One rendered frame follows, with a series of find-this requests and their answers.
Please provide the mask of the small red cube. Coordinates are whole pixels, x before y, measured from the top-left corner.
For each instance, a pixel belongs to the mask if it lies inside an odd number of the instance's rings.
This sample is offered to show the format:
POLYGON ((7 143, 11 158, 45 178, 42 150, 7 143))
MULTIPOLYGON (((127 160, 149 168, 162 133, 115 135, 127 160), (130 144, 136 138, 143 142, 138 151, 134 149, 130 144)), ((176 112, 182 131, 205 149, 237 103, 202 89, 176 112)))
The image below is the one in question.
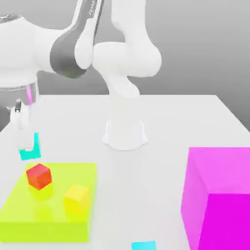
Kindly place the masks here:
POLYGON ((52 175, 49 168, 42 164, 37 164, 26 171, 29 185, 37 190, 41 190, 52 183, 52 175))

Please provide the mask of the small yellow cube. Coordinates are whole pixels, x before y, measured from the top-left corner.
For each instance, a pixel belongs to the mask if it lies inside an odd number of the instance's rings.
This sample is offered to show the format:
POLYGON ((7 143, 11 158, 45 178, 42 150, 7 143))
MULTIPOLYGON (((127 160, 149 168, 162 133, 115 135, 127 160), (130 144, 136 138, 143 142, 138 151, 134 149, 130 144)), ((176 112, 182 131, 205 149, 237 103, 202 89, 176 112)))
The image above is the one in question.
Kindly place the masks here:
POLYGON ((91 200, 91 188, 72 185, 63 196, 65 210, 75 214, 82 214, 88 209, 91 200))

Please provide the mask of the large lime yellow box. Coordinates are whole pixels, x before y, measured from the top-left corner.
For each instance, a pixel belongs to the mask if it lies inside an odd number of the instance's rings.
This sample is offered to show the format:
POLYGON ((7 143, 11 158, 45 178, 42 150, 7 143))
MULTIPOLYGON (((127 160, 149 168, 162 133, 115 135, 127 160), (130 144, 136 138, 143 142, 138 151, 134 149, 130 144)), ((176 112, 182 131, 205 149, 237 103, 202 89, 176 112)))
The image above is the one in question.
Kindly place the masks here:
POLYGON ((0 209, 0 242, 88 242, 97 189, 96 163, 44 163, 52 183, 41 190, 29 185, 26 165, 0 209), (65 210, 63 196, 72 185, 91 188, 82 214, 65 210))

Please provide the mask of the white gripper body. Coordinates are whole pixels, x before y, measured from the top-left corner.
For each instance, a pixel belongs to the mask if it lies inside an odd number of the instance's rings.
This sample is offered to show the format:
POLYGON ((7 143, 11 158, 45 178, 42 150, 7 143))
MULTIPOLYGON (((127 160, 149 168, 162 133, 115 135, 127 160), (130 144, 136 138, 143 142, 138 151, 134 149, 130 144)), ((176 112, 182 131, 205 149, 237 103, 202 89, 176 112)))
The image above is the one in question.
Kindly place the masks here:
POLYGON ((18 150, 31 151, 34 147, 34 132, 31 126, 29 109, 22 111, 11 110, 10 123, 13 129, 14 142, 18 150))

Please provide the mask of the large magenta box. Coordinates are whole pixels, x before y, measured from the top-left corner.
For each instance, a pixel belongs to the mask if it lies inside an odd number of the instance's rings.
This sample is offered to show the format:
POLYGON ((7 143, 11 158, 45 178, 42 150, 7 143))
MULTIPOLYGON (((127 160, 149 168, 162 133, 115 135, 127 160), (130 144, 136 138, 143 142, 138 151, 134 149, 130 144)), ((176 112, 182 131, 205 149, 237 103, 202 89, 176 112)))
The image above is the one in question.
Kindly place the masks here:
POLYGON ((250 147, 191 147, 181 204, 190 250, 250 250, 250 147))

